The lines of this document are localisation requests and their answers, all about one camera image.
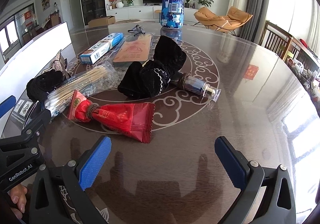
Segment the white tv cabinet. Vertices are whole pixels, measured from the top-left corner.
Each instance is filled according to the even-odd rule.
[[[159,22],[159,15],[156,14],[156,10],[161,10],[161,6],[129,6],[107,10],[107,16],[115,16],[116,21],[128,20],[128,19],[139,19],[142,22],[152,21]],[[193,25],[197,23],[194,17],[194,13],[198,9],[184,8],[184,23]]]

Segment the black velvet bow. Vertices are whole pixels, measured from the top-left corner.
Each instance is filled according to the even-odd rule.
[[[170,77],[182,68],[187,55],[174,40],[162,35],[153,59],[143,67],[140,62],[132,62],[118,91],[135,99],[155,97],[168,87]]]
[[[45,101],[48,94],[55,90],[64,80],[61,71],[51,70],[45,72],[34,79],[31,79],[27,84],[27,96],[33,101]]]

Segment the vase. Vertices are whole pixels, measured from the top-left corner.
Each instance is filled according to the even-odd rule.
[[[116,7],[117,7],[117,8],[121,8],[121,7],[123,7],[123,6],[124,6],[124,4],[123,4],[121,1],[116,4]]]

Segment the grey curtain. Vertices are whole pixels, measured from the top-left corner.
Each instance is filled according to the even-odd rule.
[[[253,17],[241,30],[240,38],[258,43],[265,24],[269,0],[248,0],[247,13]]]

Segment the black hair clip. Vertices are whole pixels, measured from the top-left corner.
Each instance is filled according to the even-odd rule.
[[[140,25],[136,25],[134,28],[132,28],[131,30],[128,30],[128,33],[134,33],[134,36],[137,36],[139,34],[146,34],[146,32],[144,31],[144,29],[140,26]]]

